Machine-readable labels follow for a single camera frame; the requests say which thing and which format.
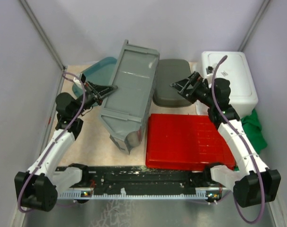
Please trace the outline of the teal translucent plastic tub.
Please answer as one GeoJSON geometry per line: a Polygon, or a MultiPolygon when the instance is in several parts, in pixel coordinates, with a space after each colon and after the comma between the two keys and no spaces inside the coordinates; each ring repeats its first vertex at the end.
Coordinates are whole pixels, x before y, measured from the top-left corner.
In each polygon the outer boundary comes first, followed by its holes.
{"type": "Polygon", "coordinates": [[[111,85],[110,80],[116,63],[116,58],[106,57],[86,68],[82,72],[77,73],[76,76],[80,78],[83,74],[86,77],[87,82],[92,82],[102,86],[108,86],[111,85]]]}

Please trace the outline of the grey-green plastic tub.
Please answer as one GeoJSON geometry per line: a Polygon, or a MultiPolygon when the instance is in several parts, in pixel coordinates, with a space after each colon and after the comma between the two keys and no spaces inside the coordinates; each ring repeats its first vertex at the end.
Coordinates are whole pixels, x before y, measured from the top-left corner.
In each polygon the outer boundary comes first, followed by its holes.
{"type": "Polygon", "coordinates": [[[190,106],[191,103],[180,96],[170,84],[191,75],[190,65],[182,59],[162,59],[156,70],[156,87],[153,101],[157,106],[178,108],[190,106]]]}

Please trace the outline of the grey plastic crate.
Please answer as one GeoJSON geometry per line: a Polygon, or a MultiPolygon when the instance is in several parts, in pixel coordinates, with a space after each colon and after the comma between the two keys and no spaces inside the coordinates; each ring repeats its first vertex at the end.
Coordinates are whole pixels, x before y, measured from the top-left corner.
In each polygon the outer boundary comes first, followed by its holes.
{"type": "Polygon", "coordinates": [[[143,139],[156,85],[160,54],[124,41],[110,84],[115,92],[102,103],[100,121],[118,149],[130,154],[143,139]]]}

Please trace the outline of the large white plastic container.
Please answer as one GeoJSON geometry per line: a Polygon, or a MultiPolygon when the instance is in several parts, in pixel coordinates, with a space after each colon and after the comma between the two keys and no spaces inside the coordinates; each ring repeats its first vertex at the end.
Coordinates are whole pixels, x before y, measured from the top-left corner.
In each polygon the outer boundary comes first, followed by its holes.
{"type": "Polygon", "coordinates": [[[220,65],[216,77],[230,81],[230,104],[243,118],[251,115],[258,103],[251,71],[243,52],[202,52],[200,60],[192,65],[192,71],[197,71],[210,84],[216,65],[225,55],[227,59],[220,65]]]}

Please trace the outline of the red plastic crate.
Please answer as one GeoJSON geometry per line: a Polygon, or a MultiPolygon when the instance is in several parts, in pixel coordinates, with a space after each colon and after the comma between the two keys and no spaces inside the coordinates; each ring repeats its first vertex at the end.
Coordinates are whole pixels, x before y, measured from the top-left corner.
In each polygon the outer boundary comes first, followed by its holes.
{"type": "Polygon", "coordinates": [[[235,159],[207,116],[153,113],[148,120],[148,168],[203,171],[212,163],[234,169],[235,159]]]}

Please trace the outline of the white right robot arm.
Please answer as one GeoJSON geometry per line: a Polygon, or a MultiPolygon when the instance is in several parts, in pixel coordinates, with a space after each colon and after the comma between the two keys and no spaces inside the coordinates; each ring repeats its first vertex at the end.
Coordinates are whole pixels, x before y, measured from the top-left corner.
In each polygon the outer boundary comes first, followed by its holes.
{"type": "Polygon", "coordinates": [[[239,115],[230,105],[230,81],[215,78],[209,84],[198,72],[170,84],[177,93],[191,103],[200,101],[208,107],[208,117],[230,149],[238,171],[222,163],[205,168],[204,183],[215,187],[218,183],[233,192],[242,208],[275,200],[281,176],[271,170],[256,153],[246,136],[239,115]]]}

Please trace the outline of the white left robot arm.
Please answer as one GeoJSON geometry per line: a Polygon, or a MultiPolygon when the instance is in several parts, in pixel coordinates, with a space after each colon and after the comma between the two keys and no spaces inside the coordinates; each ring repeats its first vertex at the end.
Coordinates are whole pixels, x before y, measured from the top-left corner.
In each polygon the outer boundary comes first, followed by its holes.
{"type": "Polygon", "coordinates": [[[83,164],[71,164],[60,174],[55,171],[68,148],[78,138],[83,112],[113,94],[117,86],[101,86],[92,82],[82,85],[83,94],[75,99],[62,92],[56,99],[57,125],[54,134],[34,164],[14,178],[18,209],[22,213],[31,210],[49,212],[57,203],[58,195],[73,186],[84,188],[90,184],[89,168],[83,164]]]}

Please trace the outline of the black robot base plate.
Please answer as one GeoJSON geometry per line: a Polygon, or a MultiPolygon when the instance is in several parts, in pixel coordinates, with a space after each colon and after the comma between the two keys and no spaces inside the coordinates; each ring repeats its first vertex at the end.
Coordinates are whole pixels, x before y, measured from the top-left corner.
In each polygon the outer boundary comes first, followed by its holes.
{"type": "Polygon", "coordinates": [[[88,179],[58,195],[60,200],[188,200],[217,204],[230,192],[208,183],[202,172],[146,166],[90,166],[88,179]]]}

